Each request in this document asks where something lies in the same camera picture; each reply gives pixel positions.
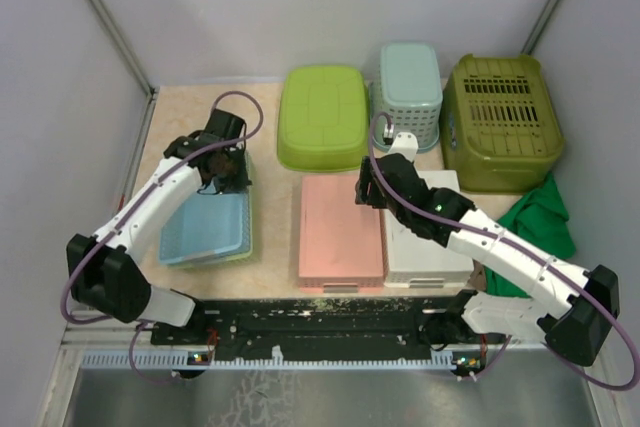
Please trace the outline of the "light blue perforated basket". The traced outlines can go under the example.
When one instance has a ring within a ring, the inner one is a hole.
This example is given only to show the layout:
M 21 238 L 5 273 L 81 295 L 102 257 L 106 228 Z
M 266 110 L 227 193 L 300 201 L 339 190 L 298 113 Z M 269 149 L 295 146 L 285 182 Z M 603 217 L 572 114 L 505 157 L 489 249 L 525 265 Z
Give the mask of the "light blue perforated basket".
M 380 51 L 378 71 L 369 85 L 370 115 L 392 118 L 394 131 L 410 132 L 420 153 L 439 140 L 443 101 L 435 49 L 424 42 L 393 42 Z

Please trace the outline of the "white perforated basket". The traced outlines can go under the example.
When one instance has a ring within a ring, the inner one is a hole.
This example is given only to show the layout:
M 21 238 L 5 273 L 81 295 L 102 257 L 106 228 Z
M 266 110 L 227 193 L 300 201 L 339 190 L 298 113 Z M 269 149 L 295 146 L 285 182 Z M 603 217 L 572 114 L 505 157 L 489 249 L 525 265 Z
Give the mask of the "white perforated basket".
M 471 258 L 417 237 L 388 210 L 380 217 L 386 287 L 442 289 L 465 286 L 474 271 Z

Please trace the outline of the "pink perforated basket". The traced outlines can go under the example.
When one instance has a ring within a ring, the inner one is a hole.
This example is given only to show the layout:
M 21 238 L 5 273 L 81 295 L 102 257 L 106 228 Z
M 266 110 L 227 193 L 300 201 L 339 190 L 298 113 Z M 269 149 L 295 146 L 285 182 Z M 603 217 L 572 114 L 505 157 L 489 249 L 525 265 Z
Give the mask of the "pink perforated basket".
M 385 267 L 378 211 L 356 203 L 356 173 L 301 183 L 298 286 L 311 293 L 375 292 Z

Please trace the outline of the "lime green plastic tub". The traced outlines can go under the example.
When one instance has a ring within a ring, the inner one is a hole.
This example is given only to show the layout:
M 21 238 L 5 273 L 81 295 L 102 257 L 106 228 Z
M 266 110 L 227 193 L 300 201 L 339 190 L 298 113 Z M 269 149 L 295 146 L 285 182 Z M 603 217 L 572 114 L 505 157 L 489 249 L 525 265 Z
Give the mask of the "lime green plastic tub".
M 360 71 L 336 64 L 297 67 L 280 99 L 277 157 L 294 171 L 356 169 L 366 153 L 369 112 Z

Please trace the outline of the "olive green large container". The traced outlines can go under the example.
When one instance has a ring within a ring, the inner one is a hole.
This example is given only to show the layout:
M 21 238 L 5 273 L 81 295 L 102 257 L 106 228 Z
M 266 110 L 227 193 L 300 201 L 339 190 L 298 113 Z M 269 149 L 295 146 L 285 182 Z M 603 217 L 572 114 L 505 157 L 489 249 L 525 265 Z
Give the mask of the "olive green large container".
M 533 57 L 477 57 L 454 66 L 443 92 L 440 145 L 460 188 L 524 194 L 542 184 L 565 140 Z

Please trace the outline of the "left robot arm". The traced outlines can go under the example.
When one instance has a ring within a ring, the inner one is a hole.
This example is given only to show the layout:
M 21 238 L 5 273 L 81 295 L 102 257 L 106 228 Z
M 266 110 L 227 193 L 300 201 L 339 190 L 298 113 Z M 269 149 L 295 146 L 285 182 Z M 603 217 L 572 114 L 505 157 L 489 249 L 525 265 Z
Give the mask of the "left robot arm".
M 120 212 L 93 234 L 74 235 L 66 246 L 63 317 L 83 324 L 69 311 L 69 300 L 75 300 L 99 311 L 100 320 L 160 322 L 171 325 L 186 343 L 201 341 L 208 320 L 196 312 L 196 300 L 153 286 L 139 263 L 153 237 L 198 190 L 213 186 L 226 194 L 249 186 L 245 147 L 252 135 L 244 119 L 213 109 L 204 128 L 169 144 L 156 170 Z

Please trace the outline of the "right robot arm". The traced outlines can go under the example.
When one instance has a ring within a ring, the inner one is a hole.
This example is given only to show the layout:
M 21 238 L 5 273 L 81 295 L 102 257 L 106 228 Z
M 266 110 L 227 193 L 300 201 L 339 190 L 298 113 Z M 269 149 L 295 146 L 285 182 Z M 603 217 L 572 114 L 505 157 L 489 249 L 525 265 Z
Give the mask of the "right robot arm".
M 523 298 L 459 294 L 446 319 L 458 342 L 485 333 L 529 338 L 570 364 L 590 367 L 619 327 L 614 271 L 588 270 L 535 247 L 462 194 L 429 186 L 400 153 L 362 159 L 356 202 L 390 212 L 415 237 L 479 261 L 525 292 Z

